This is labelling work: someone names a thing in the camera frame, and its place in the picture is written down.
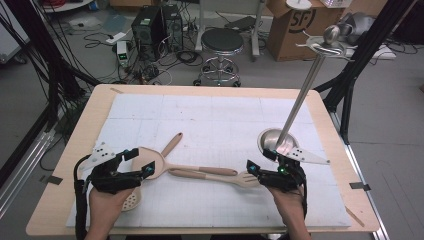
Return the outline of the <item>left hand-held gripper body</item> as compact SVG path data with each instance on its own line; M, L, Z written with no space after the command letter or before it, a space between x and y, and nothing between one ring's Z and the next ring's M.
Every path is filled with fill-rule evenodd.
M105 142L94 147L92 153L82 161L79 170L90 171L87 180L99 191L116 194L121 190L136 188L143 178L141 170L121 173L118 171L123 160L123 151L116 153Z

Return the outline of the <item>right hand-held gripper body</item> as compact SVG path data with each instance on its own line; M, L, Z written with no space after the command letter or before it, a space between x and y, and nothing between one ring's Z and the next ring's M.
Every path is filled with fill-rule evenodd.
M306 183L306 174L301 166L302 163L330 164L329 160L299 147L294 147L284 154L278 152L277 154L277 170L269 171L260 168L260 175L257 179L260 184L280 189L283 192L295 190Z

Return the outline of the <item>beige solid spoon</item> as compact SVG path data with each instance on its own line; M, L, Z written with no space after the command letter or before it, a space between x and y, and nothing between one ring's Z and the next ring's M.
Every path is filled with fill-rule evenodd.
M139 151L139 155L132 160L132 169L133 170L141 169L145 165L148 165L151 162L153 162L155 165L155 170L154 170L154 174L149 176L149 179L158 178L164 172L171 169L199 171L199 172L224 175L224 176L236 176L238 174L236 170L228 169L228 168L172 164L168 162L165 159L165 157L158 151L149 149L146 147L139 147L138 151Z

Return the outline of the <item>beige slotted turner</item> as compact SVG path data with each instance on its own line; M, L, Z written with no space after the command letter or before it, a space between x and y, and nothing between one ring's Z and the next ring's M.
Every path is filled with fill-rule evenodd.
M231 183L243 188L252 188L252 187L257 187L260 185L257 178L247 172L241 172L235 176L214 175L214 174L206 174L206 173L184 171L184 170L170 170L169 173L171 175L178 176L178 177Z

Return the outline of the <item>beige perforated skimmer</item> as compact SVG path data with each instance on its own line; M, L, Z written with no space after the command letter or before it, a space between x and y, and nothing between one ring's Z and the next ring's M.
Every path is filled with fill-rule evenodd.
M169 153L178 145L180 140L182 139L183 134L177 133L166 145L166 147L159 153L161 153L165 158L169 155ZM127 197L125 200L122 211L130 211L135 209L141 202L142 194L141 187L136 187L133 192Z

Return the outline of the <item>person's right hand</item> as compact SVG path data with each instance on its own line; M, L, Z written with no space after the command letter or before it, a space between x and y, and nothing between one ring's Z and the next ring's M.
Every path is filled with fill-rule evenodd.
M282 217L283 223L289 228L305 228L305 215L303 209L303 188L289 192L283 192L280 189L268 187L273 196L277 210Z

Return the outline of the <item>person's left hand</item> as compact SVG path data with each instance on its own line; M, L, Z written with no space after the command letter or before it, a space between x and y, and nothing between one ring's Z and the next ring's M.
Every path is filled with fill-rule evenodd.
M126 189L110 194L92 188L89 195L89 233L95 233L97 236L108 234L118 219L125 200L132 192L132 189Z

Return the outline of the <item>white grid mat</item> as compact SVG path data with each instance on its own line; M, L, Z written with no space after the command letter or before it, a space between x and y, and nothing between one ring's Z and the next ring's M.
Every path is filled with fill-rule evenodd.
M181 142L167 156L173 164L231 168L247 161L276 170L260 152L257 139L281 128L291 99L265 97L118 94L96 136L114 151L147 147L161 151L177 133ZM143 182L142 199L116 224L129 228L280 228L271 194L263 186L188 179L164 173Z

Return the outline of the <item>brown cardboard box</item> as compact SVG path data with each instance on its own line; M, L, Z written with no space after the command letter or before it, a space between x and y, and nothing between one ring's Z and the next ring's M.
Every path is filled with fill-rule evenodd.
M327 8L320 0L309 0L306 10L291 9L286 0L267 0L266 6L273 14L266 47L277 62L313 59L316 54L305 44L307 34L321 36L324 30L336 24L344 8Z

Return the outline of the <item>white power strip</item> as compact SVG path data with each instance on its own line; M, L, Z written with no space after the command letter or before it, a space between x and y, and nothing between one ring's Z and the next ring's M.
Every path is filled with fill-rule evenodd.
M346 50L346 56L351 58L355 53L356 49L357 46L348 47ZM385 44L382 44L374 53L372 58L375 60L394 60L396 58L396 54L392 50L390 50Z
M117 33L117 34L113 35L111 38L106 39L105 41L106 41L106 43L108 43L108 44L114 44L115 42L117 42L117 41L121 40L121 39L122 39L122 38L124 38L125 36L126 36L126 34L125 34L125 33L123 33L123 32L119 32L119 33Z

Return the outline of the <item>black round stool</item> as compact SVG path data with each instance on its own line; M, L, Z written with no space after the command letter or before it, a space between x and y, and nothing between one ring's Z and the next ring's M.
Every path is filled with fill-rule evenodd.
M202 80L216 82L220 86L224 82L231 82L234 87L241 86L239 67L229 59L240 53L244 48L242 36L233 29L213 28L205 31L200 37L200 45L203 51L213 54L201 65L194 86L200 86Z

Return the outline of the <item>white round disc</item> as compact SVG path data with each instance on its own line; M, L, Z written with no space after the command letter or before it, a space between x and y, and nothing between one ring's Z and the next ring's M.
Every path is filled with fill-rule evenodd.
M311 8L312 3L309 0L286 0L286 5L295 10L307 10Z

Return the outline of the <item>round white table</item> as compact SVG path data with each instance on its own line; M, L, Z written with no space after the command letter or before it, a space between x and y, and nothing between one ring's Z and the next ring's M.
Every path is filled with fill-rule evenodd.
M72 2L71 0L66 0L63 5L60 6L47 6L42 5L41 9L43 12L47 13L56 13L74 10L83 6L88 6L93 0L82 0L81 2Z

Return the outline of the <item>aluminium rail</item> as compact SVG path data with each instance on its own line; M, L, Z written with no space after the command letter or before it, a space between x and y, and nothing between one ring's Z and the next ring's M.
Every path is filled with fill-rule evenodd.
M19 158L20 163L12 171L10 178L0 189L0 220L5 216L9 207L29 179L36 165L39 163L55 138L56 131L41 132Z
M330 116L330 118L333 122L335 129L337 131L339 131L341 129L341 120L339 119L339 117L337 116L336 113L330 113L329 116ZM354 154L353 148L351 147L351 145L349 143L345 143L343 138L341 138L341 141L342 141L343 147L345 148L345 152L346 152L346 154L349 158L349 161L350 161L356 175L360 179L360 183L363 186L368 185L368 182L365 179L365 176L364 176L364 174L363 174L363 172L362 172L362 170L359 166L359 163L357 161L357 158ZM368 187L368 189L364 190L364 192L367 195L368 201L369 201L369 203L370 203L370 205L373 209L374 215L376 216L378 224L379 224L379 228L372 233L373 239L374 240L390 240L390 237L387 233L384 222L383 222L383 220L380 216L380 213L379 213L377 206L375 204L375 201L373 199L371 187Z

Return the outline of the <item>black metal frame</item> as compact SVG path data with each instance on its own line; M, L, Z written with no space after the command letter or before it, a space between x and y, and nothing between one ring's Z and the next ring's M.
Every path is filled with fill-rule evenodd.
M328 112L335 113L339 103L343 102L339 134L345 144L349 143L349 121L356 80L414 2L415 0L387 0L342 71L335 78L315 87L318 92L329 90L323 100Z

